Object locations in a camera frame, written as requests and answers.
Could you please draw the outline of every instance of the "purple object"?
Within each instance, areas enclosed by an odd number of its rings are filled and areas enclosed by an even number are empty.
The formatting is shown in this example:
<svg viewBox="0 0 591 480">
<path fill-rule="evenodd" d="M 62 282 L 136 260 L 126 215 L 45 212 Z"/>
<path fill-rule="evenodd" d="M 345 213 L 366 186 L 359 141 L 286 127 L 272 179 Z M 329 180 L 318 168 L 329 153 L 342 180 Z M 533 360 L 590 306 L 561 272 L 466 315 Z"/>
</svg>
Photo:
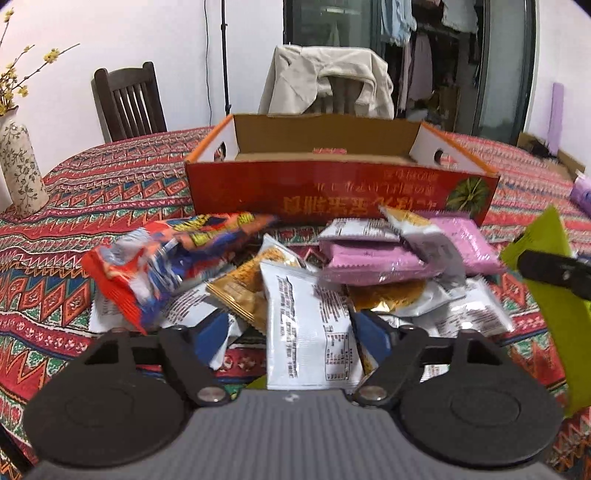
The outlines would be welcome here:
<svg viewBox="0 0 591 480">
<path fill-rule="evenodd" d="M 420 280 L 443 272 L 399 244 L 324 241 L 320 250 L 331 259 L 322 269 L 322 276 L 346 285 L 363 287 Z"/>
<path fill-rule="evenodd" d="M 431 223 L 443 230 L 460 252 L 466 275 L 496 275 L 505 271 L 497 253 L 472 220 L 439 216 L 431 218 Z"/>
<path fill-rule="evenodd" d="M 570 200 L 591 217 L 591 179 L 579 173 L 574 181 L 573 190 L 570 192 Z"/>
<path fill-rule="evenodd" d="M 564 85 L 555 83 L 552 87 L 552 113 L 550 114 L 550 127 L 548 128 L 548 151 L 552 155 L 557 155 L 560 148 L 563 107 Z"/>
</svg>

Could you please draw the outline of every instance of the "chair backrest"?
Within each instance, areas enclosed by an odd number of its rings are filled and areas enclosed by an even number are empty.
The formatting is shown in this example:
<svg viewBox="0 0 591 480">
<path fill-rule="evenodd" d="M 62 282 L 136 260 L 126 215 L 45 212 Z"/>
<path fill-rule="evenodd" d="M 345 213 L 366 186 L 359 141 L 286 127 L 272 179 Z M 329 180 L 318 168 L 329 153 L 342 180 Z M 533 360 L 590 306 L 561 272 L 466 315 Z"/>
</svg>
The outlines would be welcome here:
<svg viewBox="0 0 591 480">
<path fill-rule="evenodd" d="M 347 113 L 355 115 L 355 102 L 363 82 L 344 77 L 328 77 L 332 96 L 318 96 L 304 113 Z"/>
<path fill-rule="evenodd" d="M 166 132 L 151 61 L 140 69 L 99 69 L 95 85 L 112 141 Z"/>
</svg>

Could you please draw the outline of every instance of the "red cardboard box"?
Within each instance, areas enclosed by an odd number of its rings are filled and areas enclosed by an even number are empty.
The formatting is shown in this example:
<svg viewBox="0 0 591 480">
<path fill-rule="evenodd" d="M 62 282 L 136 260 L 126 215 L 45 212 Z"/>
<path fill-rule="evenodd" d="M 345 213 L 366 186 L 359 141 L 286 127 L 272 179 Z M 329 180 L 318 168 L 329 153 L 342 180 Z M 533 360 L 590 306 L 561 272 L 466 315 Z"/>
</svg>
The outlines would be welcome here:
<svg viewBox="0 0 591 480">
<path fill-rule="evenodd" d="M 427 124 L 349 115 L 229 115 L 185 166 L 197 213 L 247 210 L 291 223 L 377 218 L 383 204 L 460 210 L 480 225 L 499 181 Z"/>
</svg>

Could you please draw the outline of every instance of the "light stand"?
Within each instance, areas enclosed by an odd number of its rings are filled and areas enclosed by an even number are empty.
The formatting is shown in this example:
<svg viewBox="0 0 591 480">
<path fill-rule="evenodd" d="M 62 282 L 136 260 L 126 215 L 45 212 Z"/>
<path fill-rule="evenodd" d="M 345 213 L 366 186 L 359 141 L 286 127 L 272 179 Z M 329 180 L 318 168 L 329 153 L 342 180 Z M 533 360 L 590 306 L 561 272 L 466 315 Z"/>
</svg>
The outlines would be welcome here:
<svg viewBox="0 0 591 480">
<path fill-rule="evenodd" d="M 226 0 L 222 0 L 222 62 L 223 62 L 223 92 L 226 99 L 226 115 L 230 115 L 230 99 L 228 94 L 228 59 L 226 58 Z"/>
</svg>

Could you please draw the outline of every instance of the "patterned tablecloth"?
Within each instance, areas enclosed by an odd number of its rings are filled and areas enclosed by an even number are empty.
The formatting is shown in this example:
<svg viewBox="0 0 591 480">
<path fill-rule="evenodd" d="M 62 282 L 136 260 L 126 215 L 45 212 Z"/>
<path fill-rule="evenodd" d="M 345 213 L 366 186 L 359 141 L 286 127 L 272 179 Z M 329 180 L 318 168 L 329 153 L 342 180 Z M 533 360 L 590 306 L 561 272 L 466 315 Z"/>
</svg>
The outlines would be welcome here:
<svg viewBox="0 0 591 480">
<path fill-rule="evenodd" d="M 193 215 L 183 157 L 208 131 L 169 132 L 92 148 L 47 175 L 50 200 L 38 214 L 19 221 L 10 208 L 0 215 L 0 421 L 28 454 L 24 406 L 93 339 L 87 326 L 94 283 L 80 269 L 81 256 L 150 220 Z M 573 246 L 591 252 L 591 221 L 569 203 L 570 181 L 514 147 L 454 138 L 502 173 L 482 228 L 491 243 L 502 248 L 554 203 Z M 516 327 L 502 341 L 507 353 L 564 400 L 564 371 L 519 276 L 505 273 L 491 287 Z M 260 349 L 235 348 L 228 351 L 220 375 L 236 382 L 253 378 L 264 373 L 264 361 Z M 572 478 L 591 478 L 590 423 L 586 408 L 564 422 L 554 445 L 550 463 Z M 4 454 L 0 475 L 18 478 Z"/>
</svg>

